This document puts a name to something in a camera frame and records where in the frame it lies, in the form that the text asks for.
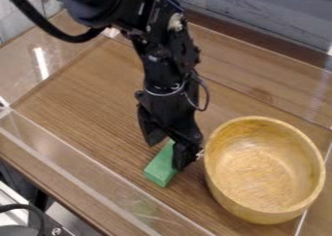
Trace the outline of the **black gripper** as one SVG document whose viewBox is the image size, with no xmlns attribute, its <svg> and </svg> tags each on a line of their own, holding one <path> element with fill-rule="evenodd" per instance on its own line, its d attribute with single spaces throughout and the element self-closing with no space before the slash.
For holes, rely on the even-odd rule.
<svg viewBox="0 0 332 236">
<path fill-rule="evenodd" d="M 183 171 L 204 155 L 203 134 L 195 121 L 199 84 L 177 83 L 173 87 L 161 87 L 144 83 L 135 98 L 145 143 L 153 147 L 169 137 L 175 142 L 172 167 Z"/>
</svg>

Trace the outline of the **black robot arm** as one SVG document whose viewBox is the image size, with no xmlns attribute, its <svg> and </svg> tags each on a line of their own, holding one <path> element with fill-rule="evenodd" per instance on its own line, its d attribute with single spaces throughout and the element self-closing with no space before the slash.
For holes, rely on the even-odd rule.
<svg viewBox="0 0 332 236">
<path fill-rule="evenodd" d="M 141 133 L 149 146 L 175 142 L 171 165 L 183 170 L 201 149 L 195 121 L 200 48 L 176 0 L 63 0 L 72 18 L 91 28 L 115 26 L 143 63 L 143 89 L 135 93 Z"/>
</svg>

